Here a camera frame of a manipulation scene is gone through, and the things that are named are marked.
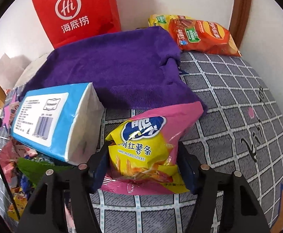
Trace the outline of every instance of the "haidilao logo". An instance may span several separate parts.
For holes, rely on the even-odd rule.
[[[81,9],[81,0],[57,0],[55,13],[60,19],[71,20],[75,18]]]

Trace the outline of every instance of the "purple towel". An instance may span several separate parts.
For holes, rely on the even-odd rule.
[[[178,61],[177,44],[160,26],[90,37],[55,49],[22,96],[33,89],[93,82],[106,108],[151,109],[201,101],[181,81]]]

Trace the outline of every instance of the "blue tissue package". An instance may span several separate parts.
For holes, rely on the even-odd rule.
[[[21,143],[73,165],[95,153],[104,107],[92,83],[28,91],[11,135]]]

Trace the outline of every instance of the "plaid fabric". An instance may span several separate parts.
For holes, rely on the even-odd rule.
[[[179,74],[209,108],[182,138],[187,150],[217,171],[240,170],[271,226],[278,217],[283,184],[283,115],[268,87],[249,64],[235,57],[185,52]],[[141,112],[107,109],[100,145],[121,122]],[[0,129],[0,149],[6,142],[7,134]],[[254,157],[250,154],[252,145],[257,150]],[[213,233],[219,226],[222,195],[217,194]],[[102,232],[112,233],[184,232],[196,202],[196,196],[190,193],[131,196],[102,190],[91,199]],[[16,223],[5,215],[9,204],[0,180],[0,213],[15,229]]]

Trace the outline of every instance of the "screw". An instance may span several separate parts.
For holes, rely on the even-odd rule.
[[[82,164],[80,164],[80,165],[78,166],[78,168],[79,168],[79,170],[84,170],[84,169],[87,168],[87,164],[82,163]]]
[[[54,173],[53,169],[49,169],[49,170],[47,170],[47,171],[45,172],[45,174],[46,174],[47,176],[50,176],[50,175],[52,175],[53,173]]]
[[[240,171],[234,171],[234,175],[236,177],[241,177],[242,176],[242,173]]]
[[[207,171],[207,170],[210,169],[210,167],[206,164],[203,164],[203,165],[201,165],[201,169]]]

